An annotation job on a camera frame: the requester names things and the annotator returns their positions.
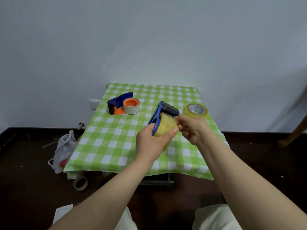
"person's left hand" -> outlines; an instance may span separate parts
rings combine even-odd
[[[151,123],[140,130],[136,135],[135,161],[145,162],[150,166],[152,166],[153,162],[161,155],[164,146],[170,142],[179,131],[178,128],[175,128],[159,137],[155,137],[152,135],[154,126],[155,123]]]

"hand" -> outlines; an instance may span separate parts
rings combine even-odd
[[[150,166],[163,152],[163,148],[178,133],[178,128],[172,129],[159,137],[152,135],[155,123],[151,123],[136,135],[135,161],[148,163]]]
[[[175,116],[175,119],[183,137],[197,147],[202,143],[203,133],[212,132],[205,118],[191,118],[186,115],[179,115]]]

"white plastic bag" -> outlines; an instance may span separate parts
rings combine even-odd
[[[77,145],[78,142],[75,139],[73,130],[70,130],[69,134],[63,135],[59,139],[54,158],[48,161],[48,165],[53,168],[56,174],[63,172],[65,165],[67,164]]]

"tablecloth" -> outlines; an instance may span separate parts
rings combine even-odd
[[[126,92],[133,92],[133,97],[140,100],[140,112],[135,115],[110,115],[106,102]],[[134,160],[136,134],[148,124],[161,100],[178,108],[181,114],[188,103],[203,104],[199,91],[193,87],[108,84],[64,172],[76,170],[120,172],[123,170]],[[228,145],[225,136],[210,114],[206,119],[212,131]],[[180,132],[146,175],[169,172],[213,180],[197,147],[186,140]]]

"electrical outlet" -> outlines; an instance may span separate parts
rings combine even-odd
[[[100,103],[100,100],[92,100],[92,99],[90,99],[90,100],[88,100],[88,102],[90,103],[91,109],[92,110],[96,110],[98,105],[99,105],[99,103]]]

